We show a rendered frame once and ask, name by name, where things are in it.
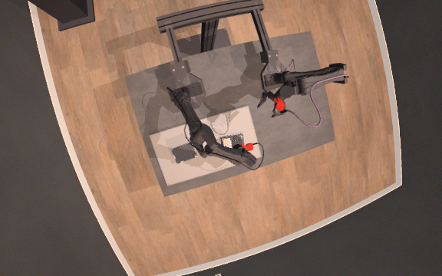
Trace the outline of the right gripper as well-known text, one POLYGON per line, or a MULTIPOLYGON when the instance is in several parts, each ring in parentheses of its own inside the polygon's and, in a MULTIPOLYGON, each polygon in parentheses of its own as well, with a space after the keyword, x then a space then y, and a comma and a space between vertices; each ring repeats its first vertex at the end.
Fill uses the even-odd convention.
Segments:
POLYGON ((236 136, 236 137, 230 137, 230 141, 232 142, 232 148, 235 149, 237 146, 243 146, 246 148, 246 150, 253 150, 252 143, 248 144, 247 146, 244 146, 244 143, 242 143, 242 137, 236 136), (235 140, 235 141, 234 141, 235 140))

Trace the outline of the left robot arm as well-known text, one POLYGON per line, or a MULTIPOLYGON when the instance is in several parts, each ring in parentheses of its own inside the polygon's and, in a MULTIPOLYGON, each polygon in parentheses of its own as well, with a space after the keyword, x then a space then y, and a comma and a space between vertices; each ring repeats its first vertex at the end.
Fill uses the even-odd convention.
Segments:
POLYGON ((336 63, 336 64, 330 64, 329 67, 316 71, 306 71, 306 72, 284 71, 275 74, 268 74, 264 76, 264 80, 266 87, 277 84, 283 84, 280 89, 280 94, 284 98, 290 98, 292 95, 296 95, 297 93, 298 95, 301 94, 302 96, 308 95, 310 92, 310 88, 315 83, 318 84, 316 84, 313 87, 312 91, 314 91, 316 88, 324 84, 328 84, 331 82, 347 84, 348 77, 344 76, 344 71, 346 70, 347 70, 346 64, 336 63))

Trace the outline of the beige well plate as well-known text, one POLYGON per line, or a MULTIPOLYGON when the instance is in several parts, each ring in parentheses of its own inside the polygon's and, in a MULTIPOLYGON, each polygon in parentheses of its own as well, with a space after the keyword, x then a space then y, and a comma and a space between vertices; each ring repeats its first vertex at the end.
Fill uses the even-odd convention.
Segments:
POLYGON ((230 138, 223 139, 223 145, 232 148, 232 142, 230 141, 230 138))

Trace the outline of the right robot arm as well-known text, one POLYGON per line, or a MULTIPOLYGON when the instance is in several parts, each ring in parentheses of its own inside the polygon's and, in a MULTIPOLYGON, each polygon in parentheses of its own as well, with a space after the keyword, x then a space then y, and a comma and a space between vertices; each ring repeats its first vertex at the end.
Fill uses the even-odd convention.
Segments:
POLYGON ((197 148, 197 152, 203 158, 206 158, 207 156, 216 156, 226 159, 236 166, 239 166, 241 163, 246 163, 249 167, 252 167, 256 164, 257 158, 255 158, 250 152, 248 155, 248 150, 246 150, 245 147, 243 148, 243 146, 237 146, 235 149, 219 143, 217 146, 217 141, 212 129, 200 121, 191 104, 191 97, 195 97, 203 93, 200 83, 191 84, 172 91, 169 92, 170 98, 172 102, 174 102, 175 105, 180 109, 185 120, 187 121, 190 131, 190 142, 197 148), (175 96, 173 95, 172 91, 175 96), (177 101, 180 104, 178 104, 177 101), (209 145, 206 144, 205 147, 203 147, 203 143, 205 141, 209 145), (202 149, 200 147, 203 149, 203 151, 210 153, 201 152, 200 150, 202 149), (235 160, 241 163, 238 163, 235 160))

